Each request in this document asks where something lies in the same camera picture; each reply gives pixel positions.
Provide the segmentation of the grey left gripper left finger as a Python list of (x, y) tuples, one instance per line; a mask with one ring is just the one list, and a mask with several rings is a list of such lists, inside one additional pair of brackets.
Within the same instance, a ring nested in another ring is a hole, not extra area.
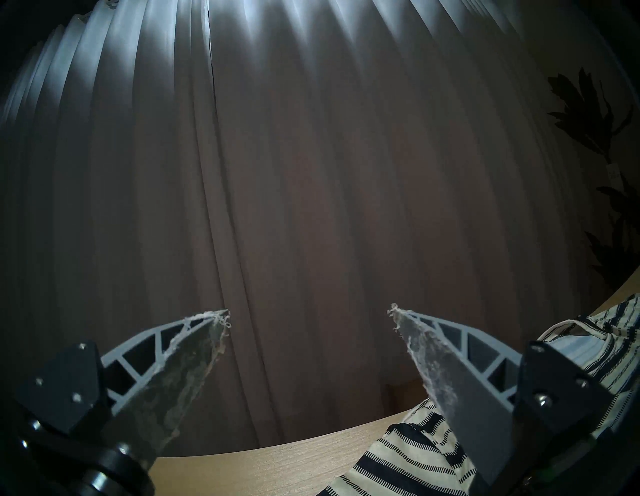
[(82, 339), (24, 380), (15, 401), (47, 431), (124, 446), (150, 469), (179, 435), (230, 328), (223, 309), (143, 330), (102, 356), (94, 341)]

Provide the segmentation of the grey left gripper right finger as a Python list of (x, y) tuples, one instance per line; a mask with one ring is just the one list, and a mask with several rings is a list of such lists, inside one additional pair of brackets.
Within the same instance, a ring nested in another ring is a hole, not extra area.
[(474, 485), (561, 485), (593, 450), (613, 395), (550, 343), (520, 354), (476, 328), (396, 304), (388, 313), (475, 465)]

